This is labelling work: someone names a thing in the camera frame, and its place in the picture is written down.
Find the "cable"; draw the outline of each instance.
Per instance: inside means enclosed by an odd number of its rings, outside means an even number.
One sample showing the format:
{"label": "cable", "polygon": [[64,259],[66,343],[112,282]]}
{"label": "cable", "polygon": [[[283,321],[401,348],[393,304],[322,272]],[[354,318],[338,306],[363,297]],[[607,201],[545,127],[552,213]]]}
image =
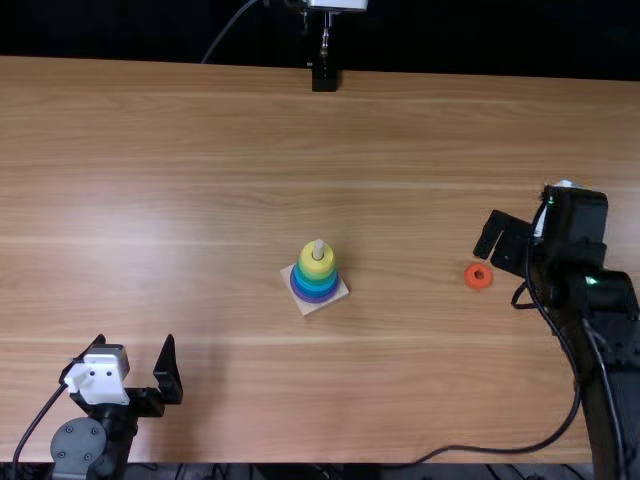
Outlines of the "cable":
{"label": "cable", "polygon": [[602,355],[600,354],[600,350],[598,350],[598,346],[596,345],[596,341],[594,340],[593,330],[591,330],[589,323],[585,318],[582,319],[582,325],[584,326],[585,332],[587,334],[587,341],[589,342],[589,346],[593,351],[593,354],[596,356],[596,360],[598,363],[598,368],[600,369],[600,373],[602,373],[602,383],[604,384],[604,394],[607,397],[607,406],[609,407],[609,414],[611,415],[611,423],[613,423],[613,435],[615,437],[616,444],[616,452],[618,453],[618,463],[620,468],[623,469],[622,476],[620,476],[620,480],[624,480],[627,478],[626,475],[626,462],[623,456],[622,449],[622,432],[620,431],[620,420],[618,416],[618,411],[616,409],[616,404],[613,401],[613,392],[611,391],[611,382],[609,381],[609,374],[607,373],[607,369],[604,366],[604,361],[602,360]]}
{"label": "cable", "polygon": [[587,329],[587,331],[593,336],[593,338],[595,340],[597,340],[598,342],[600,342],[600,346],[604,349],[606,349],[607,351],[612,351],[613,349],[611,348],[611,345],[609,345],[609,342],[607,342],[607,339],[604,338],[602,335],[600,335],[598,332],[596,332],[591,325],[589,325],[589,323],[587,322],[586,324],[583,324],[584,327]]}
{"label": "cable", "polygon": [[331,474],[329,472],[327,472],[327,470],[325,468],[323,468],[322,466],[316,464],[316,463],[312,463],[311,466],[313,468],[315,468],[316,470],[318,470],[322,475],[325,476],[325,478],[327,478],[327,480],[331,480]]}
{"label": "cable", "polygon": [[217,469],[218,469],[218,464],[214,463],[213,467],[211,468],[211,473],[209,475],[206,475],[206,476],[202,477],[201,480],[216,480],[216,478],[217,478]]}
{"label": "cable", "polygon": [[424,455],[423,457],[419,458],[418,460],[412,463],[383,465],[382,468],[389,469],[389,470],[396,470],[396,469],[402,469],[407,467],[413,467],[416,465],[420,465],[421,463],[424,463],[428,460],[431,460],[433,457],[437,455],[440,455],[445,452],[452,452],[452,451],[488,453],[488,454],[495,454],[495,455],[521,455],[525,453],[533,453],[548,447],[553,442],[558,440],[558,438],[560,438],[564,434],[564,432],[567,431],[571,423],[573,423],[573,420],[576,418],[576,415],[578,414],[578,410],[580,409],[580,384],[577,381],[578,366],[576,364],[576,360],[573,356],[573,353],[571,353],[569,342],[567,341],[564,334],[558,329],[558,327],[556,327],[556,325],[553,323],[553,320],[551,320],[551,317],[549,316],[547,311],[544,309],[544,306],[542,305],[542,302],[538,298],[538,294],[535,291],[533,280],[531,278],[531,261],[533,259],[533,237],[534,237],[536,225],[538,224],[538,221],[540,220],[540,216],[542,215],[542,212],[544,211],[545,207],[546,207],[546,201],[543,201],[540,204],[540,207],[538,208],[538,211],[536,212],[535,216],[533,217],[533,222],[531,222],[531,227],[529,229],[529,236],[527,238],[527,248],[525,253],[526,255],[525,256],[526,258],[525,285],[529,290],[529,295],[531,296],[531,300],[533,301],[533,304],[536,306],[536,308],[540,312],[540,315],[542,315],[543,320],[547,323],[547,325],[549,326],[553,334],[556,337],[558,337],[558,341],[560,342],[560,347],[562,348],[562,351],[566,355],[567,360],[569,361],[569,365],[571,366],[571,371],[573,372],[573,377],[574,377],[573,404],[571,405],[571,409],[569,410],[569,413],[567,414],[566,418],[564,419],[562,424],[560,424],[560,426],[556,429],[555,432],[553,432],[544,440],[541,440],[540,442],[535,443],[533,445],[527,445],[525,447],[518,447],[518,448],[487,448],[487,447],[476,447],[472,445],[447,445],[445,447],[440,447],[436,450],[433,450],[432,452]]}
{"label": "cable", "polygon": [[536,308],[533,303],[518,303],[518,300],[520,300],[520,296],[526,289],[527,283],[522,282],[522,285],[516,288],[516,291],[513,292],[513,297],[511,297],[511,306],[516,310],[531,310],[533,308]]}
{"label": "cable", "polygon": [[586,478],[584,478],[582,476],[582,474],[577,471],[575,468],[573,468],[571,465],[567,465],[566,463],[563,463],[562,466],[564,468],[566,468],[567,470],[569,470],[571,473],[573,473],[577,478],[579,478],[580,480],[587,480]]}
{"label": "cable", "polygon": [[18,480],[18,462],[20,461],[20,453],[22,452],[24,445],[27,443],[27,440],[29,440],[29,437],[40,423],[40,420],[42,420],[42,418],[47,414],[52,405],[56,403],[56,400],[58,399],[58,397],[60,397],[60,395],[62,395],[62,392],[64,392],[66,388],[67,386],[64,383],[57,388],[57,390],[53,393],[53,395],[51,395],[51,398],[47,401],[47,403],[44,404],[42,410],[38,412],[36,418],[33,419],[33,422],[31,422],[31,425],[29,425],[27,431],[24,432],[24,435],[20,439],[20,442],[18,442],[16,451],[13,454],[13,461],[11,462],[11,478],[13,480]]}
{"label": "cable", "polygon": [[178,480],[178,478],[180,478],[180,473],[182,472],[182,469],[184,468],[184,463],[181,463],[178,466],[178,470],[176,471],[176,476],[173,477],[173,480]]}
{"label": "cable", "polygon": [[343,478],[342,472],[338,470],[335,466],[333,466],[333,464],[325,463],[324,467],[329,472],[329,475],[331,476],[331,478],[337,478],[337,479]]}
{"label": "cable", "polygon": [[513,473],[515,473],[518,478],[520,478],[521,480],[526,480],[526,478],[524,478],[524,475],[522,475],[522,473],[520,473],[520,470],[518,470],[514,465],[507,463],[507,467],[509,467]]}
{"label": "cable", "polygon": [[489,470],[489,473],[491,474],[491,476],[494,478],[494,480],[502,480],[498,474],[496,473],[496,471],[491,468],[491,465],[489,465],[488,463],[485,463],[484,465],[485,467],[487,467],[487,470]]}
{"label": "cable", "polygon": [[147,470],[151,470],[152,472],[157,472],[159,468],[157,463],[150,463],[149,465],[147,465],[146,463],[131,463],[130,466],[146,468]]}
{"label": "cable", "polygon": [[213,40],[213,42],[211,42],[211,45],[209,46],[209,49],[207,50],[207,53],[204,54],[204,57],[202,57],[202,60],[200,61],[200,63],[207,63],[207,61],[209,60],[209,57],[211,56],[211,53],[213,53],[213,50],[218,46],[218,44],[220,43],[220,40],[222,40],[222,38],[227,34],[227,32],[229,31],[229,29],[231,27],[233,27],[233,24],[236,23],[236,20],[238,20],[238,18],[240,18],[242,16],[242,14],[244,12],[246,12],[249,7],[251,7],[251,5],[253,5],[254,3],[258,3],[258,0],[249,0],[247,3],[245,3],[242,7],[240,7],[240,10],[238,10],[236,12],[236,14],[231,17],[231,20],[229,20],[227,22],[227,24],[225,25],[225,27],[222,29],[222,31],[218,34],[218,36]]}

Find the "wood grain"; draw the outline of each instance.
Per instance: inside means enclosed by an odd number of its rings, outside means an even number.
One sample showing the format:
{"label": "wood grain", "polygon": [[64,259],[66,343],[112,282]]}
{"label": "wood grain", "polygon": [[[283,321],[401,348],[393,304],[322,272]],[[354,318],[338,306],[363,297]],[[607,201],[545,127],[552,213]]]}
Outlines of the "wood grain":
{"label": "wood grain", "polygon": [[[132,461],[404,462],[520,446],[571,375],[518,280],[464,268],[493,208],[530,218],[570,177],[610,200],[608,265],[640,281],[640,85],[0,59],[0,459],[97,333],[153,384],[173,333],[181,407]],[[319,171],[318,164],[323,165]],[[279,276],[309,240],[348,299],[303,320]],[[80,410],[63,397],[23,459]],[[518,461],[589,461],[584,419]],[[456,454],[441,461],[500,459]]]}

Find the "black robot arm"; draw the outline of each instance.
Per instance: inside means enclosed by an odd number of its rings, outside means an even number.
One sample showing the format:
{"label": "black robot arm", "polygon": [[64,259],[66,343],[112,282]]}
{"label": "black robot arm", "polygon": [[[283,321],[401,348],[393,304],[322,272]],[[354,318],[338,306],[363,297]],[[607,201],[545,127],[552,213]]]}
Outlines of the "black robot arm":
{"label": "black robot arm", "polygon": [[71,398],[87,417],[71,420],[51,441],[54,480],[118,480],[123,477],[140,417],[162,417],[165,405],[182,403],[173,336],[153,370],[158,388],[124,388],[129,371],[122,345],[100,335],[62,371]]}
{"label": "black robot arm", "polygon": [[542,201],[534,225],[494,210],[474,254],[495,245],[494,266],[529,272],[532,296],[567,340],[596,480],[640,478],[640,312],[629,276],[603,267],[607,197],[549,186]]}

